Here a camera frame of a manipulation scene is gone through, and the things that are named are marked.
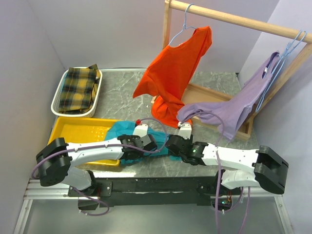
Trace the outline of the yellow plaid cloth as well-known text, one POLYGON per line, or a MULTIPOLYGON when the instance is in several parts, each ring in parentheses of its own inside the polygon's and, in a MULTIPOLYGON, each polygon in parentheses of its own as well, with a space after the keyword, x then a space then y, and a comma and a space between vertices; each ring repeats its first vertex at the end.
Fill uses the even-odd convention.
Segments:
POLYGON ((96 99, 99 78, 96 64, 86 68, 70 67, 61 89, 58 111, 62 114, 88 112, 96 99))

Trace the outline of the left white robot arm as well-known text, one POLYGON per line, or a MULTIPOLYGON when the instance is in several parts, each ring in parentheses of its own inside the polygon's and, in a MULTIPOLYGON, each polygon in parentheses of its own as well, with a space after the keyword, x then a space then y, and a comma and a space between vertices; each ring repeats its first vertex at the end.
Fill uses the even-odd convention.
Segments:
POLYGON ((67 143, 60 137, 36 155, 36 170, 42 187, 63 183, 91 196, 97 190, 93 173, 77 166, 99 160, 135 160, 156 149, 157 143, 151 134, 142 137, 121 135, 91 143, 67 143))

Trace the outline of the yellow plastic tray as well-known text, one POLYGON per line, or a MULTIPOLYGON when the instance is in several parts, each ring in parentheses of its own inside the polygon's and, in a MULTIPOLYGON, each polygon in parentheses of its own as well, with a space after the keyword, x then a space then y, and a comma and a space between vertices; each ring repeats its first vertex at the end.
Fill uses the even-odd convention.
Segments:
POLYGON ((114 119, 86 118, 86 117, 58 117, 48 143, 63 137, 66 142, 90 143, 104 141, 105 136, 113 124, 114 119))

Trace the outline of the blue hanger with orange shirt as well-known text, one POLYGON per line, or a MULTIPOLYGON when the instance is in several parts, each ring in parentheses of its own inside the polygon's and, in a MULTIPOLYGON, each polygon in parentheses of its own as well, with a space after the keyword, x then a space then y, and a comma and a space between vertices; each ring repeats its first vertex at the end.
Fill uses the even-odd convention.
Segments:
POLYGON ((181 33, 183 33, 183 31, 189 29, 189 28, 193 28, 193 29, 196 29, 195 27, 193 26, 187 26, 187 13, 188 13, 188 10, 190 9, 190 7, 193 5, 193 3, 189 4, 187 6, 187 8, 185 9, 184 11, 184 22, 183 22, 183 25, 182 25, 182 29, 172 37, 172 39, 170 40, 169 44, 168 45, 171 45, 172 42, 175 40, 176 37, 178 37, 181 33))

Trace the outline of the blue hanger with lilac shirt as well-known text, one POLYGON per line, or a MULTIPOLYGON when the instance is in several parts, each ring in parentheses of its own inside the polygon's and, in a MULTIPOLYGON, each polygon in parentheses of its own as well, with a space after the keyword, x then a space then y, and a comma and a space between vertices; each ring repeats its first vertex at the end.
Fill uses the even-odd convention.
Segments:
POLYGON ((283 63, 284 60, 286 59, 286 57, 287 57, 288 55, 290 55, 291 52, 292 52, 292 51, 294 50, 294 48, 296 47, 296 46, 293 47, 293 44, 294 44, 294 40, 293 40, 292 42, 289 42, 289 43, 287 44, 287 46, 286 46, 286 48, 285 48, 285 50, 284 50, 284 52, 283 52, 282 54, 280 54, 279 52, 274 52, 274 53, 271 55, 271 57, 270 57, 270 59, 269 59, 269 62, 266 64, 266 66, 265 66, 265 68, 264 68, 264 70, 263 70, 263 73, 262 73, 262 78, 263 78, 263 79, 264 79, 265 76, 269 73, 269 69, 270 69, 271 67, 273 68, 273 69, 271 70, 271 74, 273 74, 279 66, 280 66, 280 67, 282 66, 282 65, 280 65, 280 63, 283 63), (275 65, 273 65, 273 59, 274 59, 275 57, 278 57, 278 61, 277 61, 277 63, 276 63, 275 65))

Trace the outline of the orange t shirt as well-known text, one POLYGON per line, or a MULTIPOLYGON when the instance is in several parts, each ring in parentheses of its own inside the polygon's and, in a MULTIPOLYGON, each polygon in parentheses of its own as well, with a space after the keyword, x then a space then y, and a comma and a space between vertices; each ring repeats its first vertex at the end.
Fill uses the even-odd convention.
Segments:
POLYGON ((144 72, 133 92, 133 98, 148 94, 156 96, 152 116, 164 125, 177 128, 181 101, 202 56, 212 45, 209 26, 196 28, 192 36, 176 47, 167 45, 144 72))

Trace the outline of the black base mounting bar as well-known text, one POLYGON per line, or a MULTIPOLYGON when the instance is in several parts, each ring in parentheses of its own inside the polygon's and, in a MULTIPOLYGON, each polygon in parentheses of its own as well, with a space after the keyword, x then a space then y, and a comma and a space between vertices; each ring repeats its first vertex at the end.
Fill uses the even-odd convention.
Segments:
POLYGON ((88 195, 98 198, 105 205, 175 205, 196 204, 209 206, 215 196, 217 176, 192 177, 139 177, 97 178, 88 189, 75 191, 70 187, 68 195, 88 195))

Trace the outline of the teal t shirt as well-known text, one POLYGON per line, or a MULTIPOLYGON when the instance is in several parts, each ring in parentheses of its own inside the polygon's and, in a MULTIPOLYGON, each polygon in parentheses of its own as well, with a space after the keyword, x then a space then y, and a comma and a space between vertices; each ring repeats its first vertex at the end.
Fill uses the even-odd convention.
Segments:
MULTIPOLYGON (((104 141, 111 140, 120 135, 131 135, 134 131, 135 123, 131 121, 117 121, 113 124, 113 126, 107 131, 104 141)), ((148 134, 151 134, 157 143, 157 148, 159 149, 165 140, 165 133, 160 131, 155 131, 151 127, 148 127, 148 134)), ((164 147, 160 152, 155 154, 144 154, 147 157, 159 157, 159 156, 167 156, 168 149, 164 147)))

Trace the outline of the white plastic basket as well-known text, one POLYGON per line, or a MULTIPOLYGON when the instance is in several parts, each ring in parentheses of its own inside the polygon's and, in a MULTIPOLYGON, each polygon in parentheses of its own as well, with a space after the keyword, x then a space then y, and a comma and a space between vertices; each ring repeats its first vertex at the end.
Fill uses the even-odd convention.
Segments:
POLYGON ((51 111, 60 117, 92 117, 97 106, 102 72, 96 64, 70 67, 54 94, 51 111))

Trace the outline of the lilac t shirt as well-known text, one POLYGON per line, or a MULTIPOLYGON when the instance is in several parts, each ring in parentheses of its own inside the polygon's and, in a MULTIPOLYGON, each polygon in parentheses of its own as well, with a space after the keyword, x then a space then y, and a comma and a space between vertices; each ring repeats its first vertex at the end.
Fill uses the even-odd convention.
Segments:
POLYGON ((218 131, 231 141, 271 81, 272 71, 279 60, 279 52, 272 53, 229 101, 184 105, 177 113, 177 120, 184 122, 197 114, 202 123, 217 126, 218 131))

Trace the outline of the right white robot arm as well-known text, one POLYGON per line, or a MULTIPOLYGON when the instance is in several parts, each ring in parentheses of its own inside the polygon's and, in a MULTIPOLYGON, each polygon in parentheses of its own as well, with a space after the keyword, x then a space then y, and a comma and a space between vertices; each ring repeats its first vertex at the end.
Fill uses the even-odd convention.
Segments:
POLYGON ((166 148, 185 163, 220 166, 224 172, 221 178, 214 181, 213 187, 221 195, 238 187, 261 187, 277 195, 285 192, 289 164, 268 146, 240 150, 191 142, 181 136, 171 135, 166 148))

